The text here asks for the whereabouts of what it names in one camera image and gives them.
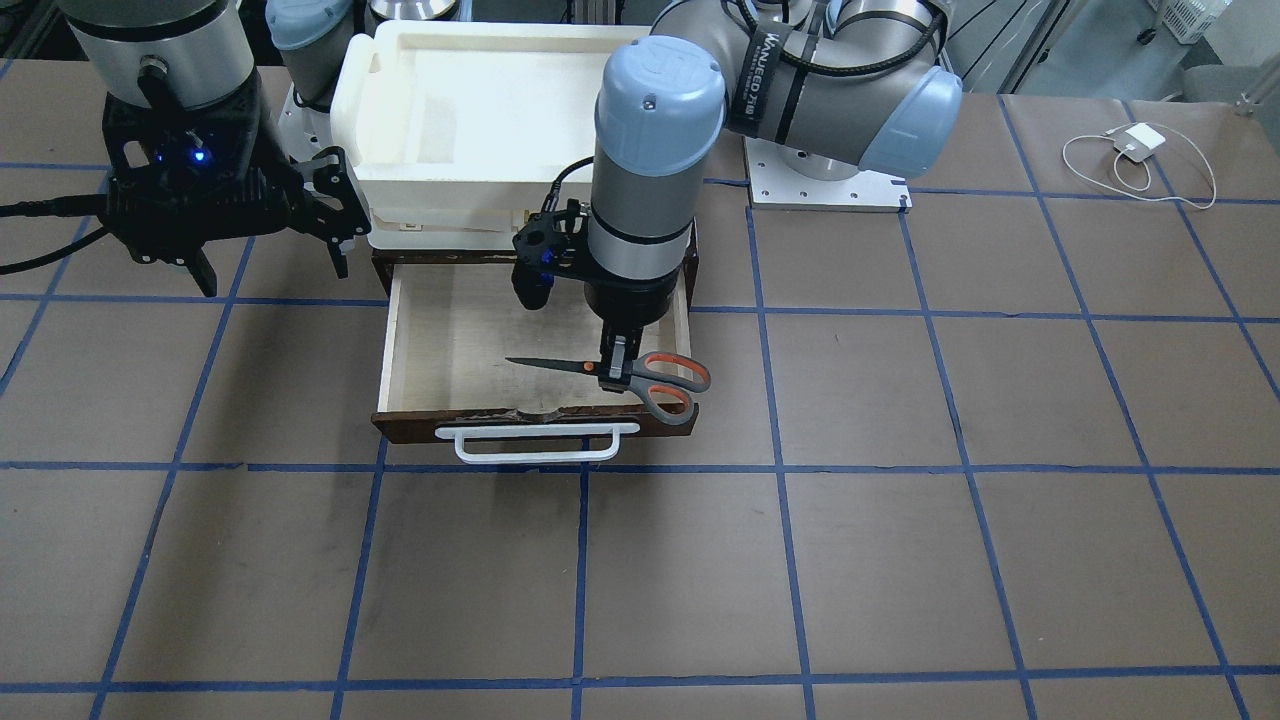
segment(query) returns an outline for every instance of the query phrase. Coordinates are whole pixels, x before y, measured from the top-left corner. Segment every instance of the scissors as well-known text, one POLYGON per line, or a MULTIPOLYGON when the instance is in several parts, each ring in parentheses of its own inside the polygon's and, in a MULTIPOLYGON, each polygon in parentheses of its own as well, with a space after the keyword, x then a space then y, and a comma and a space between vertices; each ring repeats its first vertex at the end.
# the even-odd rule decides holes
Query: scissors
MULTIPOLYGON (((591 375, 596 379, 605 379, 609 372, 603 363, 594 360, 545 360, 541 357, 507 357, 507 360, 517 365, 579 373, 591 375)), ((622 377, 623 379, 630 378, 627 380, 627 389, 640 398, 645 410, 667 425, 684 425, 692 420, 698 414, 698 404, 694 402, 694 398, 689 393, 705 392, 712 387, 712 373, 705 365, 692 357, 685 357, 673 352, 649 352, 648 355, 630 360, 622 365, 622 377), (690 380, 672 373, 655 370, 654 365, 659 363, 684 368, 696 375, 698 379, 690 380), (678 413, 664 410, 659 405, 660 396, 680 402, 681 410, 678 413)))

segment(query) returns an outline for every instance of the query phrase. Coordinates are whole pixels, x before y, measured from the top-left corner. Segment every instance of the white container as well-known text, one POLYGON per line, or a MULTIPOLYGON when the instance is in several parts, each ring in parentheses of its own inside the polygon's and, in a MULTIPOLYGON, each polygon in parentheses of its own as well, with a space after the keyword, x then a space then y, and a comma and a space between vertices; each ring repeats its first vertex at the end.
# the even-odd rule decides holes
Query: white container
MULTIPOLYGON (((595 149, 604 63, 634 26, 387 22, 356 36, 333 100, 383 250, 511 250, 566 165, 595 149)), ((562 197, 586 199, 590 168, 562 197)))
MULTIPOLYGON (((1147 0, 1152 9, 1160 9, 1160 0, 1147 0)), ((1196 45, 1208 26, 1213 24, 1231 0, 1170 0, 1165 13, 1165 27, 1174 33, 1178 42, 1196 45)))

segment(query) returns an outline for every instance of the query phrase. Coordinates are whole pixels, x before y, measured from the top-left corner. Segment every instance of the open drawer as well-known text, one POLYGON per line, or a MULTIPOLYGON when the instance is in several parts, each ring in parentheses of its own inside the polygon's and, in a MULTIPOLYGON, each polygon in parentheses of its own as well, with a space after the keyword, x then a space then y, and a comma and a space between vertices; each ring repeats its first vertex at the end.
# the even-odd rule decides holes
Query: open drawer
MULTIPOLYGON (((393 443, 502 437, 686 436, 694 421, 671 427, 631 393, 612 393, 589 377, 527 368, 508 356, 599 356, 600 320, 580 283, 562 282, 547 307, 525 310, 509 290, 511 264, 396 264, 374 424, 393 443), (584 424, 603 428, 581 432, 584 424), (453 439, 461 434, 462 439, 453 439)), ((641 352, 690 355, 686 283, 677 284, 667 316, 645 329, 641 352)), ((538 461, 541 456, 484 456, 485 462, 538 461)), ((584 457, 568 457, 577 461, 584 457)))

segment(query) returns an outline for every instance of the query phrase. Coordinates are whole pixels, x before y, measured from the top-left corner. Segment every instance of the drawer handle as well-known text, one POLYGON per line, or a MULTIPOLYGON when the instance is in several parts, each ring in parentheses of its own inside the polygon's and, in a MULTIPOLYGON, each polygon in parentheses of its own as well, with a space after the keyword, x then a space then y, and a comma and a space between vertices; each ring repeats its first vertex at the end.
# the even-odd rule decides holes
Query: drawer handle
POLYGON ((595 462, 609 460, 622 447, 622 436, 640 432, 636 423, 582 423, 562 425, 480 425, 476 428, 436 428, 435 437, 453 441, 453 452, 468 465, 544 465, 548 462, 595 462), (512 439, 539 437, 612 436, 603 450, 570 450, 563 452, 467 452, 468 439, 512 439))

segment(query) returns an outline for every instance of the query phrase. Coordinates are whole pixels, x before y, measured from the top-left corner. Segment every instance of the scissors handle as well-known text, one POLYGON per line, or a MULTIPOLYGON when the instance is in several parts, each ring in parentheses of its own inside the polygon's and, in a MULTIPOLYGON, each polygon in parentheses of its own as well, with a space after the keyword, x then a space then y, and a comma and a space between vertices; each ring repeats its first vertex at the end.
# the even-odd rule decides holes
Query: scissors handle
POLYGON ((685 357, 684 355, 677 355, 675 352, 649 352, 641 355, 631 363, 631 374, 634 377, 637 375, 648 380, 653 380, 658 384, 676 386, 690 392, 707 392, 712 387, 712 372, 707 369, 707 365, 703 365, 692 357, 685 357), (655 369, 654 365, 660 363, 684 368, 696 375, 698 379, 691 380, 675 373, 664 373, 655 369))
POLYGON ((652 380, 632 372, 630 389, 640 397, 640 402, 644 404, 645 410, 663 424, 684 425, 698 415, 698 404, 694 402, 694 398, 684 388, 672 383, 652 380), (680 404, 681 410, 678 413, 671 413, 659 405, 660 402, 669 402, 672 400, 680 404))

